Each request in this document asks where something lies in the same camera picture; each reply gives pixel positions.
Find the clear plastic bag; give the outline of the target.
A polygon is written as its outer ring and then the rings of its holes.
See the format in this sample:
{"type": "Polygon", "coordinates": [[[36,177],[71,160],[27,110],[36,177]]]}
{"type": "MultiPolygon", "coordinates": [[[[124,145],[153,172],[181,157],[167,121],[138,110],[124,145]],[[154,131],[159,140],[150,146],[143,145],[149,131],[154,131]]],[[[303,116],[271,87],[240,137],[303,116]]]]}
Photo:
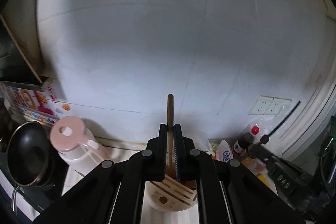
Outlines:
{"type": "Polygon", "coordinates": [[[212,156],[213,151],[210,145],[210,142],[207,138],[202,137],[202,136],[196,136],[193,138],[195,147],[208,155],[212,156]]]}

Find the beige cylindrical utensil holder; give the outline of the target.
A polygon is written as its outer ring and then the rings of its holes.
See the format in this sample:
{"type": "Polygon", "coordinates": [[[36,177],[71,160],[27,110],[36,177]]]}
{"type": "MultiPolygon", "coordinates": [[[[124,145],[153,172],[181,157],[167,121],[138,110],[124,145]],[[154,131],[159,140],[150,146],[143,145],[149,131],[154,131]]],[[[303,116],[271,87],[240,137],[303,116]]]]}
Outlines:
{"type": "Polygon", "coordinates": [[[184,211],[197,203],[197,191],[165,175],[163,181],[147,181],[145,193],[149,206],[157,211],[184,211]]]}

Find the striped cat tablecloth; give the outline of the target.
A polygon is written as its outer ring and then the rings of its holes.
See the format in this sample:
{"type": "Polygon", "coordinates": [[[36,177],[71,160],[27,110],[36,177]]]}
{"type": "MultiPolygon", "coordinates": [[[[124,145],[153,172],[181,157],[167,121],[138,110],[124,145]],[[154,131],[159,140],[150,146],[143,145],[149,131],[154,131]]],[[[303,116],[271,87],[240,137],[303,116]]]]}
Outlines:
{"type": "MultiPolygon", "coordinates": [[[[117,147],[108,147],[106,150],[110,153],[110,158],[114,163],[128,160],[131,155],[143,150],[144,144],[126,144],[116,142],[117,147]]],[[[68,192],[81,179],[82,175],[78,174],[72,167],[68,168],[66,180],[64,182],[62,195],[68,192]]],[[[198,206],[173,213],[163,213],[150,207],[149,199],[145,193],[141,214],[141,223],[199,223],[198,206]]]]}

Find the black cap sauce bottle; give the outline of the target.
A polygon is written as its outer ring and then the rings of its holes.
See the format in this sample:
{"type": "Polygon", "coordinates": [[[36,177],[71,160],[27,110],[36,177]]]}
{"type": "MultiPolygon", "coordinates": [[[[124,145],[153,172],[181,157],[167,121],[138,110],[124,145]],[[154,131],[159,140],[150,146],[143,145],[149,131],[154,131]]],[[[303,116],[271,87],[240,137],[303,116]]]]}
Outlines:
{"type": "Polygon", "coordinates": [[[234,144],[234,151],[238,154],[241,154],[253,142],[254,142],[254,136],[249,132],[245,132],[234,144]]]}

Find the pink white electric kettle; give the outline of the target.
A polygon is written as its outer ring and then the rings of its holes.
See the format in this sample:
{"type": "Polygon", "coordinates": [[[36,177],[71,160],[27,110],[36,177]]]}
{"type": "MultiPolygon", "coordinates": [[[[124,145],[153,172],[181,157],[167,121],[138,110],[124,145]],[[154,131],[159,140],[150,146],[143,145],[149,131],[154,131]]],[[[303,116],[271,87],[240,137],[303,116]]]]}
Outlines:
{"type": "Polygon", "coordinates": [[[82,176],[110,159],[110,153],[76,116],[58,120],[50,131],[50,141],[59,156],[82,176]]]}

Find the red cap sauce bottle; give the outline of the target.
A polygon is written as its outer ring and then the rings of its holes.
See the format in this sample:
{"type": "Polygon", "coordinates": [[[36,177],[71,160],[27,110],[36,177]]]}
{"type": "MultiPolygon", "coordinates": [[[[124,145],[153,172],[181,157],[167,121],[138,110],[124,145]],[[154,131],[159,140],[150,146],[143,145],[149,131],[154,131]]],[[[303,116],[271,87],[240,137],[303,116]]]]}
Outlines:
{"type": "Polygon", "coordinates": [[[250,133],[254,139],[260,139],[261,138],[261,125],[260,122],[251,122],[249,123],[245,129],[242,131],[242,133],[250,133]]]}

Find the black induction cooktop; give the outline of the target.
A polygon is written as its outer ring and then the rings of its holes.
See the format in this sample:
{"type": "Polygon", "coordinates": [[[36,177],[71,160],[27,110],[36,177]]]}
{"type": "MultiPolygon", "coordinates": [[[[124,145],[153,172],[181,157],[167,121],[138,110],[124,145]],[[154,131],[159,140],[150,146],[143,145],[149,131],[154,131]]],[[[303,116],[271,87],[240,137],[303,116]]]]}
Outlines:
{"type": "Polygon", "coordinates": [[[20,186],[18,194],[21,194],[29,205],[41,213],[62,196],[63,188],[64,183],[61,182],[45,184],[43,186],[20,186]]]}

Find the white wall socket panel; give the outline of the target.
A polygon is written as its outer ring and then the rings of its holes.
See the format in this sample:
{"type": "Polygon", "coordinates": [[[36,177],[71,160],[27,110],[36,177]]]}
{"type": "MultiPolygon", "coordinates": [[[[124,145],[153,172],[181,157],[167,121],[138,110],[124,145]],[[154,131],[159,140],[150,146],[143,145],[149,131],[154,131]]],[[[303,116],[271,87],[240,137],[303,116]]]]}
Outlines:
{"type": "Polygon", "coordinates": [[[278,115],[283,106],[291,103],[291,99],[258,96],[248,115],[278,115]]]}

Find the colourful wall sticker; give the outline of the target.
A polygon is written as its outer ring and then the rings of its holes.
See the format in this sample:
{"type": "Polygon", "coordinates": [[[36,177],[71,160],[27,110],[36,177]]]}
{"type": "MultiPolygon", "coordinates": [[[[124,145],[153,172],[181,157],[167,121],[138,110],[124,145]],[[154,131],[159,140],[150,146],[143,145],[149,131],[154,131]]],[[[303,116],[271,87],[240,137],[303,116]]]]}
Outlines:
{"type": "Polygon", "coordinates": [[[70,104],[60,100],[52,85],[44,91],[1,85],[10,108],[24,117],[53,126],[61,118],[72,115],[70,104]]]}

